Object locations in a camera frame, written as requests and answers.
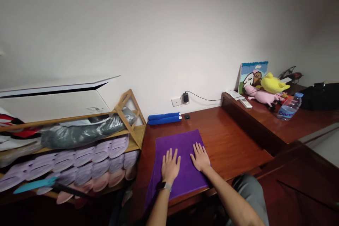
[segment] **knee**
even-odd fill
[[[244,186],[244,185],[247,185],[253,190],[262,191],[262,187],[260,183],[258,182],[258,180],[254,176],[249,175],[249,174],[241,174],[237,176],[232,183],[232,186],[235,189],[237,189],[237,187]]]

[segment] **bottle label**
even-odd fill
[[[284,110],[283,108],[280,108],[278,113],[279,115],[283,115],[286,118],[291,118],[295,114],[295,112],[290,112],[290,111]]]

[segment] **remote control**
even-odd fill
[[[245,108],[252,108],[252,105],[246,99],[240,99]]]

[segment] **black bag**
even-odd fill
[[[339,83],[315,83],[302,91],[301,108],[309,110],[337,110],[339,109]]]

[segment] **stuffed toy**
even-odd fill
[[[276,94],[290,88],[290,85],[286,85],[286,83],[281,82],[280,79],[273,77],[273,74],[269,72],[265,77],[262,78],[261,86],[256,87],[263,87],[265,91]]]
[[[245,90],[248,95],[251,95],[247,97],[249,100],[257,99],[258,102],[268,104],[270,107],[272,107],[274,101],[282,100],[279,94],[272,94],[251,85],[245,86]]]

